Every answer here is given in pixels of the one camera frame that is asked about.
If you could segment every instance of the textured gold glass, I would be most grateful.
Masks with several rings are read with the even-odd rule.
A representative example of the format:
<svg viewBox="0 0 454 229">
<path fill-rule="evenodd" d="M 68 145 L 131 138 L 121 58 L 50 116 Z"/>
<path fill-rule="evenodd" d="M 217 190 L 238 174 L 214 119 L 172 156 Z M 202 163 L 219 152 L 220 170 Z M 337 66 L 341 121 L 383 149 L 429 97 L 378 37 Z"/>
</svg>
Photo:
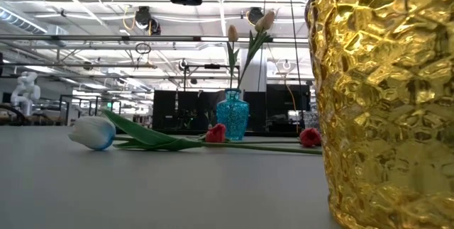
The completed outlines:
<svg viewBox="0 0 454 229">
<path fill-rule="evenodd" d="M 312 0 L 329 206 L 348 228 L 454 228 L 454 0 Z"/>
</svg>

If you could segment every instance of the ceiling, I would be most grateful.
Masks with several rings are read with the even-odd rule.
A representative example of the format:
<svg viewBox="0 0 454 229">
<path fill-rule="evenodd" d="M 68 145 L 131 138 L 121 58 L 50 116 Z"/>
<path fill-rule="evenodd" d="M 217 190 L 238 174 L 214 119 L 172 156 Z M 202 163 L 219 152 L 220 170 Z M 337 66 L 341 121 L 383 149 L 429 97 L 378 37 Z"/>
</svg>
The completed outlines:
<svg viewBox="0 0 454 229">
<path fill-rule="evenodd" d="M 259 6 L 265 11 L 273 10 L 276 13 L 276 21 L 269 31 L 274 38 L 294 38 L 307 37 L 307 27 L 304 22 L 304 9 L 307 0 L 204 0 L 200 6 L 182 6 L 170 3 L 169 0 L 1 0 L 5 6 L 27 18 L 38 26 L 47 28 L 48 26 L 59 26 L 70 35 L 147 35 L 146 30 L 135 27 L 128 30 L 132 25 L 133 12 L 139 6 L 149 6 L 152 17 L 155 17 L 161 26 L 161 35 L 171 36 L 225 36 L 229 25 L 234 25 L 240 37 L 248 37 L 253 26 L 243 18 L 252 6 Z M 0 21 L 0 34 L 30 34 Z M 37 60 L 34 62 L 57 62 L 56 46 L 48 47 L 48 43 L 42 41 L 14 41 L 15 45 L 31 50 L 35 56 L 28 59 L 14 56 L 13 53 L 7 60 L 30 62 L 30 58 Z M 123 77 L 140 75 L 153 76 L 153 79 L 138 79 L 141 84 L 152 89 L 175 89 L 182 86 L 182 81 L 168 81 L 157 79 L 158 76 L 179 76 L 182 72 L 178 70 L 178 64 L 184 58 L 191 65 L 204 65 L 208 63 L 226 64 L 225 43 L 205 43 L 205 42 L 148 42 L 151 52 L 140 56 L 134 47 L 137 42 L 117 43 L 117 42 L 87 42 L 82 39 L 78 41 L 67 41 L 67 47 L 60 48 L 60 59 L 66 57 L 64 63 L 81 63 L 90 61 L 93 63 L 106 64 L 131 64 L 131 57 L 134 63 L 140 58 L 139 64 L 146 62 L 156 65 L 157 69 L 150 68 L 115 68 L 103 69 L 94 68 L 87 71 L 81 68 L 53 68 L 55 72 L 62 74 L 71 73 L 81 75 L 108 75 L 112 72 L 122 74 Z M 104 46 L 103 49 L 88 49 L 89 45 Z M 106 49 L 105 46 L 116 47 L 115 50 Z M 263 60 L 267 62 L 268 82 L 284 83 L 283 77 L 297 77 L 298 54 L 299 69 L 301 78 L 313 78 L 311 73 L 311 63 L 309 59 L 309 49 L 305 44 L 299 44 L 297 53 L 293 43 L 271 43 L 264 46 Z M 5 44 L 0 44 L 1 50 L 17 52 L 17 48 L 12 48 Z M 209 81 L 201 80 L 198 84 L 188 86 L 194 88 L 225 88 L 228 80 L 225 79 L 227 72 L 225 69 L 198 69 L 192 73 L 193 77 L 213 77 Z M 109 79 L 85 79 L 71 77 L 78 84 L 86 82 L 96 82 L 106 85 L 108 88 L 118 89 L 115 82 Z"/>
</svg>

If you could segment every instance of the white robot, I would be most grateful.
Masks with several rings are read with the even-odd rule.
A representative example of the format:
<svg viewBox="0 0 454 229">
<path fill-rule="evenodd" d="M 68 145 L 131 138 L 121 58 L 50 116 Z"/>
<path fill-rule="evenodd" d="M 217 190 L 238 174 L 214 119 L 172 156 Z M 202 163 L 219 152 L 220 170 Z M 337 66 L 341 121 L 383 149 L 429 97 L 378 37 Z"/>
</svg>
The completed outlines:
<svg viewBox="0 0 454 229">
<path fill-rule="evenodd" d="M 31 115 L 33 101 L 37 101 L 41 95 L 40 87 L 35 85 L 37 77 L 35 72 L 22 72 L 21 77 L 17 79 L 17 87 L 11 95 L 11 105 L 20 106 L 25 116 Z"/>
</svg>

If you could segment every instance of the white flower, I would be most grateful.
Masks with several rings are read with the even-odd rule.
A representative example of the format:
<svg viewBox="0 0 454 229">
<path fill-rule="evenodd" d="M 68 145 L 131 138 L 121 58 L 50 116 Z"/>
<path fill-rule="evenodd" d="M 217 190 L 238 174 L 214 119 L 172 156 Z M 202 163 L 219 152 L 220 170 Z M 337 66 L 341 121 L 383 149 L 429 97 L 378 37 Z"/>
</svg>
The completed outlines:
<svg viewBox="0 0 454 229">
<path fill-rule="evenodd" d="M 68 137 L 93 150 L 104 150 L 112 145 L 115 133 L 111 121 L 99 116 L 85 116 L 76 120 L 74 131 Z"/>
</svg>

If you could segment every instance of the flower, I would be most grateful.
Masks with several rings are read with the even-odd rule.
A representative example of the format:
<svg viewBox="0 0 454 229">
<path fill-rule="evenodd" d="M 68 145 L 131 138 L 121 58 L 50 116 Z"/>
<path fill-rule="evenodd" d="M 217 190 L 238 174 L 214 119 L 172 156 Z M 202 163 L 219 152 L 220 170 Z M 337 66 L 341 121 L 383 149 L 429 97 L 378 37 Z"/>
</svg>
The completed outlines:
<svg viewBox="0 0 454 229">
<path fill-rule="evenodd" d="M 226 126 L 222 123 L 216 124 L 205 136 L 208 143 L 222 143 L 226 140 Z"/>
<path fill-rule="evenodd" d="M 228 27 L 228 41 L 229 42 L 238 41 L 238 33 L 236 32 L 236 28 L 233 25 Z"/>
<path fill-rule="evenodd" d="M 271 29 L 272 24 L 275 22 L 275 12 L 269 11 L 265 16 L 260 18 L 255 24 L 255 30 L 260 32 L 262 30 Z"/>
<path fill-rule="evenodd" d="M 299 141 L 303 147 L 313 147 L 321 145 L 321 136 L 317 129 L 307 128 L 299 134 Z"/>
<path fill-rule="evenodd" d="M 70 140 L 93 150 L 104 150 L 112 145 L 116 129 L 113 123 L 99 116 L 85 116 L 76 120 Z"/>
</svg>

